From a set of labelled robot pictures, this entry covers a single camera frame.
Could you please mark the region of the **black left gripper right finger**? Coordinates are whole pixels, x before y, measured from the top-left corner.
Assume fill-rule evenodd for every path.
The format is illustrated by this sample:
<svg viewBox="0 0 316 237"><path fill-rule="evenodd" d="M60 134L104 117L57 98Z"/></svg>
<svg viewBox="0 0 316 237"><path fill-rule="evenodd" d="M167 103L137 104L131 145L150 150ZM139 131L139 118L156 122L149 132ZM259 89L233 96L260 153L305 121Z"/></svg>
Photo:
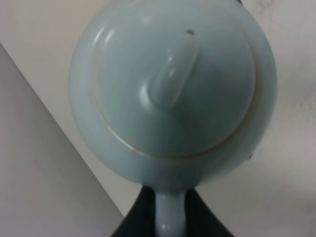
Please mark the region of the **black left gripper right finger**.
<svg viewBox="0 0 316 237"><path fill-rule="evenodd" d="M186 192L185 214L188 237L234 237L195 189Z"/></svg>

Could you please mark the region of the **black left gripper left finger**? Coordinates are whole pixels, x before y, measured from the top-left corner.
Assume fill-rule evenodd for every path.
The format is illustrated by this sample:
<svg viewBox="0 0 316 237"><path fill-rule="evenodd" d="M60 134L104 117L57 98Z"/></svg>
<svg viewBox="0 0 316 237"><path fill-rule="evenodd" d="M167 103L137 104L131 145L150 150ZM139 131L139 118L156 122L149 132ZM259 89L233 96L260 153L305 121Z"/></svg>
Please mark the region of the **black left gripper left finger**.
<svg viewBox="0 0 316 237"><path fill-rule="evenodd" d="M155 192L143 186L140 193L112 237L154 237L155 236Z"/></svg>

